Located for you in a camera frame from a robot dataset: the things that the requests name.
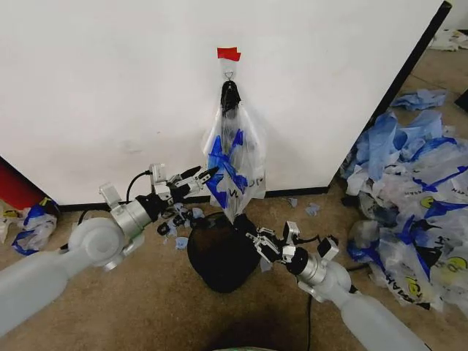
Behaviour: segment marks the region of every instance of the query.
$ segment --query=blue printed plastic bag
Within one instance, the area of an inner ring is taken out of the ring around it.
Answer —
[[[253,197],[265,197],[265,135],[247,113],[231,80],[222,87],[221,104],[203,141],[203,153],[208,168],[219,168],[206,184],[212,203],[220,205],[231,222]]]

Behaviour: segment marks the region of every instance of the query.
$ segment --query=red object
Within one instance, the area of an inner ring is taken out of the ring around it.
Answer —
[[[12,207],[22,210],[32,207],[45,194],[35,185],[18,174],[8,163],[0,159],[0,199]]]
[[[218,59],[239,61],[241,53],[237,52],[237,48],[218,48]]]

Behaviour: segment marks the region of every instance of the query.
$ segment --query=black wall edge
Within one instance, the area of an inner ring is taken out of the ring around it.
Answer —
[[[298,196],[298,195],[319,195],[328,192],[328,186],[320,186],[317,188],[302,188],[302,189],[288,189],[288,190],[274,190],[266,192],[267,197],[280,197],[280,196]],[[183,203],[209,203],[209,196],[193,196],[184,199]],[[73,212],[84,210],[105,210],[109,209],[107,203],[78,203],[76,205],[60,205],[61,212]]]
[[[410,76],[411,71],[413,71],[413,69],[415,68],[417,62],[423,55],[424,51],[428,47],[436,32],[439,30],[440,26],[442,25],[442,22],[447,17],[451,8],[452,5],[447,1],[444,1],[440,5],[435,16],[429,23],[427,29],[424,31],[415,48],[412,50],[403,67],[400,69],[400,72],[398,72],[395,79],[391,83],[390,88],[388,88],[382,100],[380,100],[380,103],[378,104],[374,113],[372,113],[372,116],[364,129],[367,129],[370,126],[372,126],[376,118],[383,114],[390,107],[390,104],[395,99],[399,90],[403,86],[404,81]]]

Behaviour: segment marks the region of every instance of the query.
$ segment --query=metal hook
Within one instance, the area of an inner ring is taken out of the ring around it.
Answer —
[[[234,71],[226,71],[224,72],[224,76],[228,79],[228,80],[231,80],[231,78],[233,77],[234,75]]]

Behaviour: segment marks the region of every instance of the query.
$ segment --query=pile of plastic bags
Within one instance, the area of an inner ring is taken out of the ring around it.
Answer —
[[[348,252],[402,303],[468,316],[468,141],[441,117],[424,110],[403,127],[388,112],[359,137],[341,175],[369,220]]]

